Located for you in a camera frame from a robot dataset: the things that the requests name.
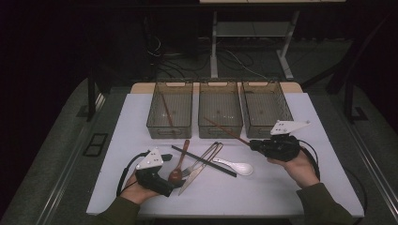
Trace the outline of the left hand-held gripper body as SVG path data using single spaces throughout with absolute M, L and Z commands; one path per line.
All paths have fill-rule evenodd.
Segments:
M 161 155 L 164 154 L 157 147 L 148 151 L 144 159 L 136 165 L 135 176 L 143 188 L 151 189 L 160 195 L 169 197 L 174 190 L 174 186 L 158 175 L 165 162 L 161 159 Z

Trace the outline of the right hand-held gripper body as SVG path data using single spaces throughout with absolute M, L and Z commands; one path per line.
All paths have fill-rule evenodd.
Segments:
M 295 122 L 278 120 L 270 131 L 270 138 L 264 140 L 265 156 L 287 162 L 296 158 L 301 150 L 299 140 L 292 135 L 293 131 L 305 128 L 310 121 Z

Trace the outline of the brown wooden spoon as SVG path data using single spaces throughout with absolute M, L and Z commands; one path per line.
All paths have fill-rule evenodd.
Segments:
M 173 185 L 177 185 L 182 180 L 181 166 L 182 166 L 182 162 L 185 157 L 185 154 L 189 148 L 189 145 L 190 145 L 190 141 L 186 140 L 184 142 L 179 161 L 178 161 L 176 167 L 169 174 L 168 181 L 171 182 Z

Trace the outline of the metal fork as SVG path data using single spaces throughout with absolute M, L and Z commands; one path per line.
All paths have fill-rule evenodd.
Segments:
M 210 153 L 212 153 L 217 147 L 218 147 L 219 143 L 218 142 L 214 142 L 212 145 L 209 146 L 209 148 L 202 154 L 202 156 L 198 157 L 195 162 L 189 166 L 188 168 L 184 169 L 182 171 L 182 176 L 183 177 L 187 177 L 189 176 L 195 169 L 196 165 L 202 160 L 204 159 L 207 155 L 209 155 Z

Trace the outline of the clear grey plastic bin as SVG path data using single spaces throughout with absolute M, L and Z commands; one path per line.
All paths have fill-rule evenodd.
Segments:
M 170 127 L 161 99 L 164 94 L 174 127 Z M 191 137 L 192 82 L 157 82 L 146 127 L 152 139 L 189 139 Z
M 240 103 L 246 136 L 250 139 L 267 139 L 278 120 L 293 120 L 278 82 L 243 82 Z
M 236 82 L 201 82 L 199 85 L 198 126 L 202 139 L 231 139 L 204 117 L 239 134 L 243 127 Z

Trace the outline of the white ceramic spoon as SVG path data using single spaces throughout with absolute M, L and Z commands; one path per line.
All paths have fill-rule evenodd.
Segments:
M 219 157 L 213 158 L 214 162 L 224 164 L 240 175 L 248 176 L 253 173 L 253 166 L 248 163 L 232 162 Z

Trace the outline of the brown wooden chopstick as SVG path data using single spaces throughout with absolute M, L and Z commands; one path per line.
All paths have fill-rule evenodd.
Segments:
M 204 117 L 204 119 L 207 120 L 210 124 L 216 126 L 217 128 L 221 129 L 222 131 L 226 132 L 228 135 L 232 136 L 233 138 L 235 138 L 235 139 L 239 140 L 240 142 L 242 142 L 242 143 L 244 143 L 244 144 L 250 146 L 250 143 L 249 143 L 249 142 L 243 140 L 243 139 L 242 139 L 239 135 L 237 135 L 236 133 L 234 133 L 234 132 L 232 132 L 232 131 L 226 129 L 225 127 L 222 127 L 221 125 L 217 124 L 216 122 L 214 122 L 214 121 L 212 121 L 212 120 L 210 120 L 210 119 L 208 119 L 208 118 L 206 118 L 206 117 Z
M 168 105 L 167 105 L 167 102 L 165 100 L 165 97 L 164 97 L 163 93 L 161 93 L 161 99 L 162 99 L 162 102 L 163 102 L 163 105 L 164 105 L 164 109 L 165 109 L 166 114 L 167 114 L 169 125 L 170 125 L 171 128 L 173 128 L 174 127 L 174 123 L 173 123 L 172 115 L 170 114 L 170 111 L 169 111 L 169 108 L 168 108 Z

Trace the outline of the person's right hand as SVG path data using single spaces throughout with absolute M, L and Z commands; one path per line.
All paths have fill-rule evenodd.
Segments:
M 307 188 L 320 182 L 311 161 L 302 151 L 297 157 L 287 162 L 273 158 L 268 158 L 268 162 L 282 166 L 300 188 Z

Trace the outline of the person's left hand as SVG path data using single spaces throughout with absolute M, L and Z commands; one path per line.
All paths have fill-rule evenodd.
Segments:
M 158 196 L 158 193 L 139 185 L 135 174 L 133 174 L 127 180 L 127 183 L 122 190 L 120 196 L 133 203 L 142 204 L 150 198 Z

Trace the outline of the metal knife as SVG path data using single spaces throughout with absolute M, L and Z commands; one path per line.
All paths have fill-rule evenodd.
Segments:
M 214 157 L 216 157 L 222 148 L 223 144 L 219 142 L 218 147 L 212 153 L 210 153 L 204 158 L 204 162 L 200 161 L 196 165 L 194 171 L 186 179 L 186 182 L 183 185 L 183 187 L 180 188 L 180 191 L 178 192 L 179 195 L 181 195 L 187 189 L 187 187 L 193 182 L 193 180 L 198 176 L 198 174 L 206 167 L 207 162 L 210 162 Z

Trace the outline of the white table mat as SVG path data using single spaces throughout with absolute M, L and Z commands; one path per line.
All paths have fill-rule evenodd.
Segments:
M 309 96 L 291 93 L 285 98 L 294 119 L 306 125 L 294 134 L 317 153 L 321 181 L 337 203 L 353 217 L 362 217 L 364 211 L 359 198 Z M 190 153 L 183 158 L 177 152 L 183 143 L 181 140 L 151 139 L 146 127 L 151 99 L 149 94 L 127 95 L 86 209 L 88 214 L 101 213 L 112 203 L 121 173 L 127 165 L 138 162 L 140 153 L 158 148 L 163 154 L 172 155 L 160 171 L 161 177 L 167 177 L 177 163 L 192 165 L 193 158 L 202 155 L 213 143 L 210 139 L 192 136 Z M 282 167 L 267 162 L 264 156 L 238 140 L 225 139 L 222 143 L 219 158 L 251 164 L 254 168 L 251 175 L 233 177 L 205 167 L 185 190 L 176 189 L 168 197 L 158 196 L 143 203 L 141 217 L 293 218 L 302 215 L 303 209 L 296 193 L 298 186 Z

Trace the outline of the beige wooden board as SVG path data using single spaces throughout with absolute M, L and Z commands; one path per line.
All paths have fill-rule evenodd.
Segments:
M 132 94 L 152 94 L 155 88 L 154 82 L 135 83 L 130 92 Z M 281 82 L 281 88 L 285 93 L 302 93 L 303 90 L 297 82 Z

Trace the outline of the black metal stand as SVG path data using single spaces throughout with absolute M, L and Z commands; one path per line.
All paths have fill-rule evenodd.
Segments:
M 96 112 L 96 99 L 98 95 L 108 93 L 111 85 L 104 71 L 97 67 L 91 67 L 87 74 L 87 86 L 87 121 L 90 121 Z
M 356 80 L 356 74 L 354 70 L 366 46 L 367 44 L 363 42 L 359 50 L 356 52 L 352 64 L 350 65 L 346 73 L 345 90 L 344 90 L 344 116 L 351 124 L 354 124 L 356 121 L 367 120 L 367 116 L 362 110 L 362 108 L 353 106 L 354 84 Z

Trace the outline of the white desk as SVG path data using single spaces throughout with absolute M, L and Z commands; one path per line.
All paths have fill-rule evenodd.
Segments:
M 300 12 L 307 6 L 330 5 L 344 3 L 345 0 L 199 0 L 202 6 L 217 7 L 212 12 L 210 72 L 212 78 L 218 77 L 217 39 L 218 38 L 282 38 L 283 46 L 276 51 L 283 75 L 287 80 L 293 80 L 291 65 L 286 59 L 289 45 L 295 33 Z M 227 22 L 219 20 L 222 9 L 232 10 L 269 10 L 279 9 L 291 11 L 286 20 L 250 19 L 248 22 Z

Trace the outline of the black floor frame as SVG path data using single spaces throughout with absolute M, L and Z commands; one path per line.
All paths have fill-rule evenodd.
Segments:
M 85 157 L 98 157 L 102 152 L 107 137 L 107 133 L 94 133 L 83 151 L 83 155 Z

